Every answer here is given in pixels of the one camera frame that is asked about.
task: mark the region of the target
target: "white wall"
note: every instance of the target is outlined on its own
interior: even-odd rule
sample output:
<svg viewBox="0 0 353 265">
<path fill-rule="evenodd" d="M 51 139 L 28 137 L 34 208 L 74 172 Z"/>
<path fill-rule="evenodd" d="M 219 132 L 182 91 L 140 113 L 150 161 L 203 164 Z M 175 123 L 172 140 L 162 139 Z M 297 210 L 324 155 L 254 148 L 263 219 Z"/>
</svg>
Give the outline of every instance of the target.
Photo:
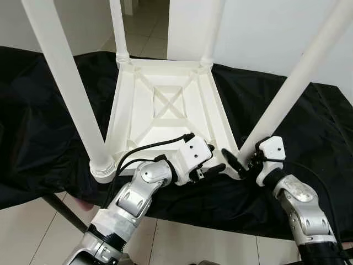
<svg viewBox="0 0 353 265">
<path fill-rule="evenodd" d="M 108 0 L 55 0 L 74 55 L 98 51 L 113 33 Z M 41 51 L 20 0 L 0 1 L 0 46 Z"/>
<path fill-rule="evenodd" d="M 168 58 L 198 60 L 214 0 L 170 0 Z M 226 0 L 215 48 L 223 65 L 288 75 L 336 0 Z M 353 25 L 313 81 L 353 103 Z"/>
</svg>

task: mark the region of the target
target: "tile floor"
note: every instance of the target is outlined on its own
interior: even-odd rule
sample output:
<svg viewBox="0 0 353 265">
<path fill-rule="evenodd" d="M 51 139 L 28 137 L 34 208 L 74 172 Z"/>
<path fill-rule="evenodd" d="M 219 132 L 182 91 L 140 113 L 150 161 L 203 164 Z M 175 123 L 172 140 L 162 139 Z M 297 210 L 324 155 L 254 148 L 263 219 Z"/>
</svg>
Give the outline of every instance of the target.
<svg viewBox="0 0 353 265">
<path fill-rule="evenodd" d="M 131 55 L 165 59 L 168 0 L 140 0 L 124 17 Z M 102 50 L 115 52 L 112 36 Z M 66 193 L 58 195 L 86 224 L 98 207 L 83 211 Z M 0 264 L 59 265 L 82 234 L 42 199 L 0 211 Z M 278 265 L 297 261 L 292 241 L 242 235 L 144 218 L 125 252 L 138 265 L 181 265 L 203 259 L 227 264 Z"/>
</svg>

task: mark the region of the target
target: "black cloth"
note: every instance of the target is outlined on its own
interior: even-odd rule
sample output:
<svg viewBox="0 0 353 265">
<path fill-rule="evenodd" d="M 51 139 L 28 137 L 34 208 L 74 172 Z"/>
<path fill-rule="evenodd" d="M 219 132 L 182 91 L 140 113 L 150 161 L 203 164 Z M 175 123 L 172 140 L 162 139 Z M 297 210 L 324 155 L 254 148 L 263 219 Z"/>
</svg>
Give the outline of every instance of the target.
<svg viewBox="0 0 353 265">
<path fill-rule="evenodd" d="M 42 54 L 0 47 L 0 209 L 47 193 L 68 191 L 101 205 L 106 184 L 89 172 L 89 159 Z M 75 57 L 105 137 L 118 70 L 115 54 Z M 244 143 L 285 77 L 214 65 L 217 84 L 238 147 Z M 287 160 L 306 165 L 328 185 L 341 236 L 353 240 L 353 108 L 337 87 L 311 83 L 275 135 Z M 311 185 L 331 220 L 323 188 L 305 169 L 285 166 Z M 119 177 L 117 187 L 130 180 Z M 170 185 L 153 196 L 149 216 L 214 229 L 290 239 L 278 201 L 254 179 L 215 174 L 196 184 Z"/>
</svg>

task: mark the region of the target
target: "black tablecloth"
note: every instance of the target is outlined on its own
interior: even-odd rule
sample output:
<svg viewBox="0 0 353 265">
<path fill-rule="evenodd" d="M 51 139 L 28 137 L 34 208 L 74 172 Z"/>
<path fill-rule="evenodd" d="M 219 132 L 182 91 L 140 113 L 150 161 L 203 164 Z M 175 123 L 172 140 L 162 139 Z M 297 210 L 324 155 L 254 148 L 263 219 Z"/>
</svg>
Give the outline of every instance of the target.
<svg viewBox="0 0 353 265">
<path fill-rule="evenodd" d="M 42 54 L 0 47 L 0 58 L 0 209 L 64 190 L 100 205 L 107 185 L 89 173 L 87 153 Z M 105 137 L 118 74 L 115 54 L 95 52 L 75 61 Z M 212 73 L 241 147 L 285 77 L 222 65 L 214 65 Z M 282 136 L 288 160 L 311 168 L 329 186 L 341 235 L 353 240 L 352 106 L 337 87 L 311 83 L 275 135 Z M 285 170 L 315 188 L 331 220 L 315 177 L 300 167 Z M 129 179 L 119 177 L 117 188 Z M 159 190 L 148 215 L 291 238 L 286 215 L 269 191 L 253 179 L 235 181 L 224 174 Z"/>
</svg>

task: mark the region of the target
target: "chair leg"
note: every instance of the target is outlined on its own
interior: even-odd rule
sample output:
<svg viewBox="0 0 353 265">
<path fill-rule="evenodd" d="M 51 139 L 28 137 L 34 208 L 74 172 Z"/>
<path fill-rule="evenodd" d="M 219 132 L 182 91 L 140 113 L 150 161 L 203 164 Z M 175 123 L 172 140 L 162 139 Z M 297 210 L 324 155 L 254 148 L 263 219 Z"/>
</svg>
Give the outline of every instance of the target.
<svg viewBox="0 0 353 265">
<path fill-rule="evenodd" d="M 69 207 L 62 202 L 55 194 L 48 194 L 43 196 L 43 200 L 50 204 L 55 210 L 57 210 L 63 217 L 66 218 L 73 226 L 75 226 L 79 231 L 85 233 L 87 230 L 87 225 L 81 221 L 81 219 L 70 210 Z"/>
</svg>

